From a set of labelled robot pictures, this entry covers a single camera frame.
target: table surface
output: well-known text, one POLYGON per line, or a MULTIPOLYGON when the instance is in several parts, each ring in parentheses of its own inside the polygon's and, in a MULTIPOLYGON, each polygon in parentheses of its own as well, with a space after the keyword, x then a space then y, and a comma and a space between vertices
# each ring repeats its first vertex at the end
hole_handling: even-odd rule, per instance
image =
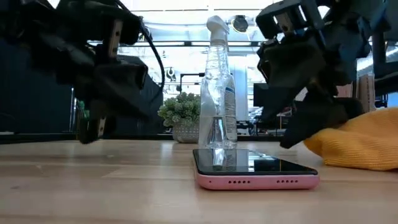
POLYGON ((0 145, 0 223, 397 223, 398 174, 326 167, 299 144, 240 142, 318 169, 315 190, 209 191, 192 144, 75 141, 0 145))

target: smartphone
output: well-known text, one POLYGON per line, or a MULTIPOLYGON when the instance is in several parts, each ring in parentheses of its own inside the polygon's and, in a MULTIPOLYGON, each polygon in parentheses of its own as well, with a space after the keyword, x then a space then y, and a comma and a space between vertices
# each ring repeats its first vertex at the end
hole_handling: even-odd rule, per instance
POLYGON ((210 190, 313 189, 315 169, 247 149, 194 149, 195 179, 210 190))

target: plant pot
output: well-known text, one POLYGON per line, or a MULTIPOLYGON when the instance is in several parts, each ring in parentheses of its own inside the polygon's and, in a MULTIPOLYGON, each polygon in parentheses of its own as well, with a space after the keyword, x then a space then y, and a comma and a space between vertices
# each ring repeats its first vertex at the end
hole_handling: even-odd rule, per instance
POLYGON ((190 127, 181 124, 173 125, 173 139, 179 143, 198 143, 199 124, 190 127))

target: pink phone case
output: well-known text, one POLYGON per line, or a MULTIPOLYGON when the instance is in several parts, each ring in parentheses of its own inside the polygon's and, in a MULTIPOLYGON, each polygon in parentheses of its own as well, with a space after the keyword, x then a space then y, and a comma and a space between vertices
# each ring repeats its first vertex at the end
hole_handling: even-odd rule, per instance
POLYGON ((287 190, 313 189, 318 175, 201 175, 195 167, 198 184, 210 190, 287 190))

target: potted plant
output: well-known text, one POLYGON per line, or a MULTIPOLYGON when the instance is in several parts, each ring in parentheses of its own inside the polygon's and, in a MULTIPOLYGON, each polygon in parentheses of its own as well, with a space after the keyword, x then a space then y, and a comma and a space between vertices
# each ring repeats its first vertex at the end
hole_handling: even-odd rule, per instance
POLYGON ((181 93, 164 101, 158 115, 164 126, 173 126, 173 138, 181 143, 196 143, 199 138, 200 96, 181 93))

